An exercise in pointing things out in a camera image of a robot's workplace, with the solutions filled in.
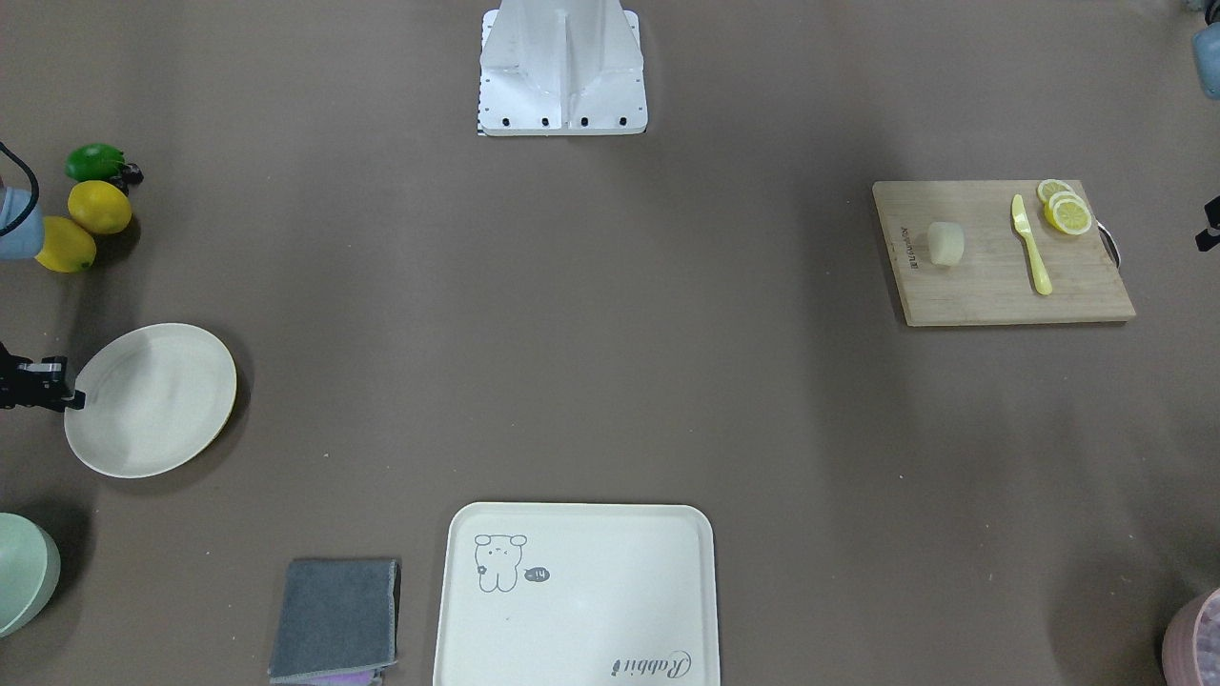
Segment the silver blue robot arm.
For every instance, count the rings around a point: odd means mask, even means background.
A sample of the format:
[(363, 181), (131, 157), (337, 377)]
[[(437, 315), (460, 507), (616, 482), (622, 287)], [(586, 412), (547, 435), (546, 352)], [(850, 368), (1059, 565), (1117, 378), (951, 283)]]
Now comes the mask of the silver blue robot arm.
[[(1, 151), (26, 175), (28, 187), (13, 188), (2, 186), (2, 259), (18, 260), (34, 258), (44, 247), (45, 229), (41, 227), (43, 212), (39, 208), (40, 187), (37, 175), (9, 146), (1, 145)], [(40, 406), (52, 413), (82, 410), (87, 395), (74, 388), (70, 377), (67, 356), (43, 356), (40, 360), (20, 356), (1, 347), (1, 406), (11, 410), (16, 406)]]

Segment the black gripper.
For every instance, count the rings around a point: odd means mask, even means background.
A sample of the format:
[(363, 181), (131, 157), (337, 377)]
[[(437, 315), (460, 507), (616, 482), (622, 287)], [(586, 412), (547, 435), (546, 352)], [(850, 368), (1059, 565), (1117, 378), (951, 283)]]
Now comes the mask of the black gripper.
[(1, 408), (40, 406), (52, 413), (83, 410), (87, 395), (76, 391), (70, 375), (70, 358), (63, 355), (13, 355), (1, 344)]

